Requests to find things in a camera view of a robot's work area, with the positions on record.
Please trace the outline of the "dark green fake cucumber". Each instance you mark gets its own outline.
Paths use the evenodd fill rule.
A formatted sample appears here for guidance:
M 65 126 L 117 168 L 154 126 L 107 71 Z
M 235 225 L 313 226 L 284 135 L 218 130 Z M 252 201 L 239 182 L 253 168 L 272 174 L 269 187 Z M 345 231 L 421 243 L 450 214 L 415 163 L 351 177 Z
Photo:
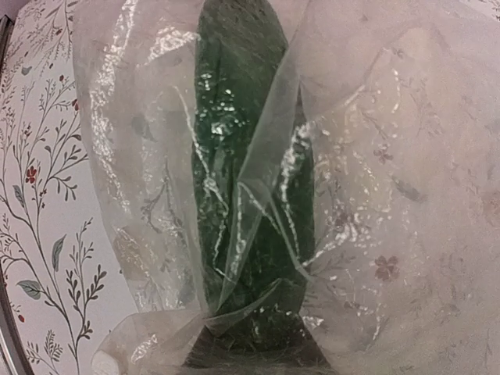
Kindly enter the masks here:
M 207 1 L 195 49 L 192 172 L 207 326 L 278 351 L 304 329 L 314 165 L 298 73 L 267 1 Z

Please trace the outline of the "clear polka dot zip bag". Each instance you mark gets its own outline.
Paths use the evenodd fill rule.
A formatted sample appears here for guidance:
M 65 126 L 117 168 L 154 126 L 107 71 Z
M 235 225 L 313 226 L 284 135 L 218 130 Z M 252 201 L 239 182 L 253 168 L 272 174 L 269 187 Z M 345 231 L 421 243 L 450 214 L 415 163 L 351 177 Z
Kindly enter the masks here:
M 484 8 L 82 1 L 83 139 L 137 306 L 93 373 L 498 373 Z

